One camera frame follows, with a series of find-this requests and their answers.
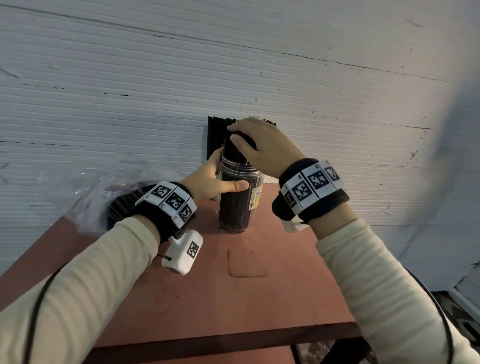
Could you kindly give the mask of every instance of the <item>person's left hand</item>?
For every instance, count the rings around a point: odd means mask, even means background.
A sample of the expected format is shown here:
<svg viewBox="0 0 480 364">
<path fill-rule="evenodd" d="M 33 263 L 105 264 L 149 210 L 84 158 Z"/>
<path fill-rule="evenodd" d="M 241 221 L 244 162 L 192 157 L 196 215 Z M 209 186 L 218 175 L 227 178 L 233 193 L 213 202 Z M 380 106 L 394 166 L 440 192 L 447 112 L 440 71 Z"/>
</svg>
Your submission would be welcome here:
<svg viewBox="0 0 480 364">
<path fill-rule="evenodd" d="M 220 181 L 216 171 L 220 164 L 223 148 L 212 153 L 208 161 L 184 180 L 180 181 L 190 190 L 195 202 L 208 200 L 225 192 L 240 192 L 249 188 L 247 181 Z"/>
</svg>

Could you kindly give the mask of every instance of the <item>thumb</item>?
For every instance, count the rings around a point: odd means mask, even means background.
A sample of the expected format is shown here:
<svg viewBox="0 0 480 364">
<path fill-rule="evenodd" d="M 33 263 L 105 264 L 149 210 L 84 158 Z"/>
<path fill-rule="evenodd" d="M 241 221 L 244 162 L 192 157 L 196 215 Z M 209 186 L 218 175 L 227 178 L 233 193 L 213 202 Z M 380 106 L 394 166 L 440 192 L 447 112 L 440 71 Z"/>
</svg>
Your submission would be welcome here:
<svg viewBox="0 0 480 364">
<path fill-rule="evenodd" d="M 243 156 L 248 161 L 250 161 L 252 159 L 256 150 L 253 149 L 252 146 L 250 144 L 248 144 L 245 139 L 243 139 L 238 134 L 232 134 L 230 136 L 230 140 L 232 141 L 233 145 L 237 147 L 237 149 L 240 151 L 240 153 L 242 153 Z"/>
<path fill-rule="evenodd" d="M 250 184 L 247 181 L 219 181 L 220 193 L 225 192 L 240 192 L 248 190 Z"/>
</svg>

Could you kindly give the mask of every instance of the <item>patterned floor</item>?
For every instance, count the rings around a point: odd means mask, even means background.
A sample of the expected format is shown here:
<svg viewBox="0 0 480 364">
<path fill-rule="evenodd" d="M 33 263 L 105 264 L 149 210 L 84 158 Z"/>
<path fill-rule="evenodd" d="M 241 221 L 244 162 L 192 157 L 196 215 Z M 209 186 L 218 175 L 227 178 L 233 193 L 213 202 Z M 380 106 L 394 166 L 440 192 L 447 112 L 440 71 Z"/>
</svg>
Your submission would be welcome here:
<svg viewBox="0 0 480 364">
<path fill-rule="evenodd" d="M 478 352 L 480 352 L 480 325 L 458 306 L 447 293 L 434 293 L 440 306 L 442 306 L 446 316 L 452 324 L 472 343 Z M 299 350 L 302 364 L 320 364 L 327 355 L 334 341 L 310 342 L 300 344 Z M 378 364 L 373 353 L 370 353 L 361 364 Z"/>
</svg>

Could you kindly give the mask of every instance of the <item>hand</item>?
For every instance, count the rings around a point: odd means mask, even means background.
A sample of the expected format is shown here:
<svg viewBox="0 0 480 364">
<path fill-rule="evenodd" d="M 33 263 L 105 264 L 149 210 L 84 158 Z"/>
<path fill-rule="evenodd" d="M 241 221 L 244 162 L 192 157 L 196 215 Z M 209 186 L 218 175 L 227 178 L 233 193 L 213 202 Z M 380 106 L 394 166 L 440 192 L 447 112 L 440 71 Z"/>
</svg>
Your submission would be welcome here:
<svg viewBox="0 0 480 364">
<path fill-rule="evenodd" d="M 230 125 L 228 130 L 240 131 L 253 139 L 257 150 L 237 134 L 230 137 L 251 165 L 267 176 L 279 178 L 291 164 L 305 158 L 280 129 L 262 120 L 246 118 Z"/>
<path fill-rule="evenodd" d="M 247 181 L 220 181 L 216 179 L 216 171 L 220 164 L 222 151 L 223 148 L 217 149 L 204 165 L 180 181 L 190 190 L 195 202 L 208 200 L 225 192 L 240 192 L 249 188 Z"/>
</svg>

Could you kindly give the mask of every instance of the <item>person's right hand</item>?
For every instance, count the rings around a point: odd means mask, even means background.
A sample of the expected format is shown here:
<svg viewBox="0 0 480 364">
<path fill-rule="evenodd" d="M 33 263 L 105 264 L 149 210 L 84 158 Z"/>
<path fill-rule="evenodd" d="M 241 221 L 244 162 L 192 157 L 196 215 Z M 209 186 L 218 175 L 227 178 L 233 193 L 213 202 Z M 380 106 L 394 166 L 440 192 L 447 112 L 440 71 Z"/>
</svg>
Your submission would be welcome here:
<svg viewBox="0 0 480 364">
<path fill-rule="evenodd" d="M 240 153 L 267 176 L 279 178 L 293 163 L 305 155 L 275 125 L 255 118 L 246 118 L 230 125 L 231 132 L 242 132 L 253 139 L 253 149 L 240 135 L 232 134 L 232 143 Z"/>
</svg>

